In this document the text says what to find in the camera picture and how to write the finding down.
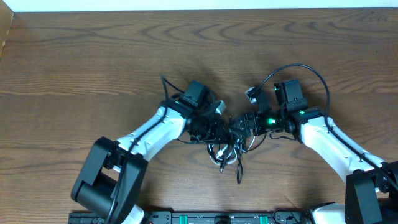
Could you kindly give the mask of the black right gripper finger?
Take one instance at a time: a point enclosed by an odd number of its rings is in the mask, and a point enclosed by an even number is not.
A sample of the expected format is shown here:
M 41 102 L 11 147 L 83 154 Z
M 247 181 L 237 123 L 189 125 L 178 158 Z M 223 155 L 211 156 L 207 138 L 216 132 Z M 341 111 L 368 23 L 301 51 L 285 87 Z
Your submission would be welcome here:
M 243 123 L 230 123 L 229 130 L 239 137 L 251 137 L 251 131 L 246 129 Z
M 246 114 L 241 114 L 235 118 L 229 117 L 230 126 L 246 126 L 247 116 Z

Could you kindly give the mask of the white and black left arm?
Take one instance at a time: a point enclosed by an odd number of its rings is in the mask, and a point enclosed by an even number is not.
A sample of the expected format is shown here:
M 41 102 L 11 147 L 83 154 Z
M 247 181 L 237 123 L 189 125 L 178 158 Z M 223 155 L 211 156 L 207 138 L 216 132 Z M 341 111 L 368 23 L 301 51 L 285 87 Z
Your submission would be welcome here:
M 225 108 L 221 100 L 200 109 L 192 101 L 169 98 L 132 133 L 115 141 L 99 138 L 72 188 L 72 200 L 105 223 L 140 223 L 145 213 L 136 203 L 149 161 L 185 131 L 196 144 L 226 144 Z

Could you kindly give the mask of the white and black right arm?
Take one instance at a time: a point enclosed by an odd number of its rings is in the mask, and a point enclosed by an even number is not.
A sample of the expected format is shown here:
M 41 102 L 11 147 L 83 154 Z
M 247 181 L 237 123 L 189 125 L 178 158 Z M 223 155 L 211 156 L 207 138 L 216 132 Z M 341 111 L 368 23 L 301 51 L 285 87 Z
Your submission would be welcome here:
M 397 223 L 397 163 L 386 162 L 355 143 L 320 108 L 282 114 L 269 110 L 230 121 L 249 137 L 285 131 L 313 149 L 345 183 L 345 204 L 312 207 L 302 223 Z

